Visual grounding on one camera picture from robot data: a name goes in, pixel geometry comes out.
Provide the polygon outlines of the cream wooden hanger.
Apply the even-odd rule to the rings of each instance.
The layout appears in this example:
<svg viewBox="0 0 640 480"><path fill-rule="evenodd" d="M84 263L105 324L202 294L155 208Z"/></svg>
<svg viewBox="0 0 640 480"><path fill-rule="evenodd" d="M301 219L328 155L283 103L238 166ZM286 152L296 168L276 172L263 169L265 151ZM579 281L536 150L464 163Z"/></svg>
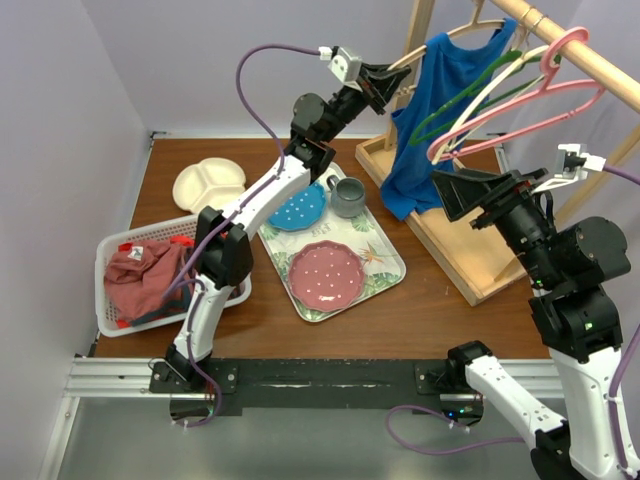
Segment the cream wooden hanger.
<svg viewBox="0 0 640 480"><path fill-rule="evenodd" d="M516 99L519 95L522 95L523 91L532 88L542 80L542 77L530 80L518 87L514 87L512 90L496 97L494 100L488 100L491 92L497 88L501 82L521 71L527 63L540 61L540 54L545 50L545 47L540 47L529 52L522 52L519 50L519 47L523 43L528 43L529 27L525 25L525 18L532 10L534 10L534 7L530 6L518 19L519 33L515 47L506 51L481 75L482 80L488 78L490 82L482 84L481 90L476 87L471 90L470 94L474 96L471 103L453 123L447 124L448 131L440 135L429 146L429 149L427 150L427 159L433 165L437 164L442 159L445 159L449 154L453 155L456 147L458 147L475 130L486 123L486 120L483 120L476 127L464 129L463 125L469 119L473 119L481 110L486 109L509 96Z"/></svg>

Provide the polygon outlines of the blue tank top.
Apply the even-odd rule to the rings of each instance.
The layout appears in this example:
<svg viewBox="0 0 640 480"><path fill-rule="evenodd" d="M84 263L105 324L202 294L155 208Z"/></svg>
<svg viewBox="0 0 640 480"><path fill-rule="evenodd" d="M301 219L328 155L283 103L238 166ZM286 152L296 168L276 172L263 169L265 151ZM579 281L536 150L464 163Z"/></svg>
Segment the blue tank top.
<svg viewBox="0 0 640 480"><path fill-rule="evenodd" d="M442 206L431 174L451 172L453 163L445 160L433 165L427 150L439 136L437 130L448 130L448 124L469 106L472 90L488 84L493 76L489 69L497 66L516 27L515 20L503 20L488 42L476 49L457 46L445 33L425 43L411 100L391 115L397 131L396 154L380 195L396 219L403 221L413 212L422 214Z"/></svg>

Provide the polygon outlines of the green velvet hanger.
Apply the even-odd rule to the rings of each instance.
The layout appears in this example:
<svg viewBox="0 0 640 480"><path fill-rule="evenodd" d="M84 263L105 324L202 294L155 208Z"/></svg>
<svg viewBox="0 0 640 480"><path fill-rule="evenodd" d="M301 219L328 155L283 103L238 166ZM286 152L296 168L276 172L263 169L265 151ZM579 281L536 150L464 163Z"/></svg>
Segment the green velvet hanger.
<svg viewBox="0 0 640 480"><path fill-rule="evenodd" d="M490 82L481 75L508 51L506 46L518 27L512 18L503 20L488 43L478 49L456 46L447 33L425 43L420 78L409 105L393 113L400 149L428 147L471 103L471 90L481 90L482 84Z"/></svg>

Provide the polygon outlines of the beige plastic hanger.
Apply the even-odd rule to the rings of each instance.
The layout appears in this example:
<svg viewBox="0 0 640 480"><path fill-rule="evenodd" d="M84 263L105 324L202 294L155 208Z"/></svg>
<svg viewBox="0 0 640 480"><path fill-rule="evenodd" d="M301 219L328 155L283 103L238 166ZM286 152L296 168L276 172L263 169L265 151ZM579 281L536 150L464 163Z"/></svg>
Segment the beige plastic hanger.
<svg viewBox="0 0 640 480"><path fill-rule="evenodd" d="M405 42L404 55L395 61L389 70L413 66L426 53L426 34L431 24L436 1L419 0L414 2L408 37ZM481 20L484 1L473 1L474 8L466 24L458 26L447 33L451 39L475 33L481 30L496 29L504 24L503 19Z"/></svg>

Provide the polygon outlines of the pink plastic hanger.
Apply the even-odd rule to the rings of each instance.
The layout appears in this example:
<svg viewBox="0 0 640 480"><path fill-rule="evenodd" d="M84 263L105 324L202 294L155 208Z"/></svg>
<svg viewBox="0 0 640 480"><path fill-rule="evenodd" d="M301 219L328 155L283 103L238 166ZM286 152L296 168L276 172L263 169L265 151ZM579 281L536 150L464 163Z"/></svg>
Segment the pink plastic hanger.
<svg viewBox="0 0 640 480"><path fill-rule="evenodd" d="M554 40L547 47L538 47L533 51L527 52L522 58L515 61L517 65L523 64L525 60L535 56L538 53L542 53L540 59L540 72L543 77L542 84L532 92L522 95L518 98L512 98L511 100L503 103L491 110L484 112L481 115L475 116L469 119L471 115L470 108L467 108L465 112L456 120L452 128L445 134L438 137L429 146L426 154L426 158L432 165L439 163L441 160L451 160L453 158L459 158L471 153L479 152L489 147L497 145L500 141L510 141L523 135L527 135L534 131L550 127L557 123L568 120L572 117L582 114L586 110L590 109L596 102L604 95L605 87L600 85L593 79L580 79L567 82L561 82L553 84L556 74L560 70L560 64L555 61L555 57L560 53L560 49L571 41L578 41L583 46L586 46L589 40L589 30L585 27L574 27L567 30L559 39ZM456 149L457 144L453 144L461 134L473 131L479 126L484 125L488 121L506 114L512 110L523 107L533 101L543 99L545 97L551 97L573 90L593 90L594 95L584 104L564 112L560 115L548 118L544 121L529 125L528 127L521 128L511 133L502 135L497 138L484 141L470 147L464 147Z"/></svg>

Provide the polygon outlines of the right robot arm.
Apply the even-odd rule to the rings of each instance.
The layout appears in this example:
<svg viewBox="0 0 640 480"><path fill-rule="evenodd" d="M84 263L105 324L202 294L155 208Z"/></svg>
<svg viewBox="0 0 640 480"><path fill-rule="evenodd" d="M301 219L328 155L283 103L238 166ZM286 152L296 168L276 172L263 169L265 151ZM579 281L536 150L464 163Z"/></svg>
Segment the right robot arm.
<svg viewBox="0 0 640 480"><path fill-rule="evenodd" d="M557 370L566 411L558 414L513 377L483 343L448 353L448 386L487 399L527 445L542 479L635 479L639 457L629 431L621 378L631 350L608 280L630 271L627 240L593 216L565 229L553 218L542 172L437 171L432 180L450 221L494 227L525 269L529 306Z"/></svg>

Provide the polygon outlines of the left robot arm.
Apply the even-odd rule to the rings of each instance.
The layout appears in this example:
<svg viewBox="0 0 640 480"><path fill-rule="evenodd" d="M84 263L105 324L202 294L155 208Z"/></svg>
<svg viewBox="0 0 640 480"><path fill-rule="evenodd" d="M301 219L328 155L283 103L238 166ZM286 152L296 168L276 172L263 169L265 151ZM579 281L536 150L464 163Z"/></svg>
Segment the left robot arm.
<svg viewBox="0 0 640 480"><path fill-rule="evenodd" d="M349 123L366 108L384 113L410 72L408 65L363 64L355 84L343 86L329 100L301 95L281 159L224 209L200 212L195 249L186 265L196 271L193 297L165 355L171 378L183 391L196 392L212 380L205 364L226 301L253 269L254 235L286 200L327 170L335 156L329 144Z"/></svg>

